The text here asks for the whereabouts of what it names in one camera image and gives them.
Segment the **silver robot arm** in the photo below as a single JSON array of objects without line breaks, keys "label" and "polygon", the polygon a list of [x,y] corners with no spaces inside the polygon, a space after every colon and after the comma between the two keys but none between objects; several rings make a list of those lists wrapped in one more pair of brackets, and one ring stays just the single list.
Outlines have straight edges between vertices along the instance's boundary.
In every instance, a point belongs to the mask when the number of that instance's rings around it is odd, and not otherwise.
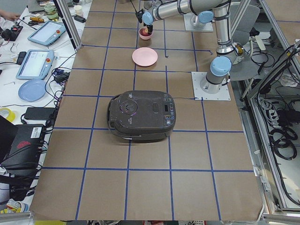
[{"label": "silver robot arm", "polygon": [[135,11],[139,23],[153,30],[155,21],[175,15],[184,18],[185,30],[212,32],[215,24],[217,36],[217,56],[230,59],[232,65],[238,63],[237,48],[232,40],[230,0],[145,0],[144,8]]},{"label": "silver robot arm", "polygon": [[190,22],[193,26],[203,26],[207,23],[210,23],[214,18],[212,11],[202,11],[198,15],[193,15],[190,19]]}]

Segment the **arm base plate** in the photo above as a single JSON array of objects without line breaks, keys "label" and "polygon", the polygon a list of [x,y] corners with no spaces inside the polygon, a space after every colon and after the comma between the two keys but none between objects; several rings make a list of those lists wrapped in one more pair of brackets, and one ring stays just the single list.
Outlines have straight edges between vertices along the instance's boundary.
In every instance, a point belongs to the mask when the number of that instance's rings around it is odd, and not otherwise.
[{"label": "arm base plate", "polygon": [[230,101],[226,79],[221,84],[211,84],[206,79],[207,72],[191,72],[194,98],[196,100]]},{"label": "arm base plate", "polygon": [[189,32],[213,32],[213,15],[195,15],[193,13],[184,15],[185,31]]}]

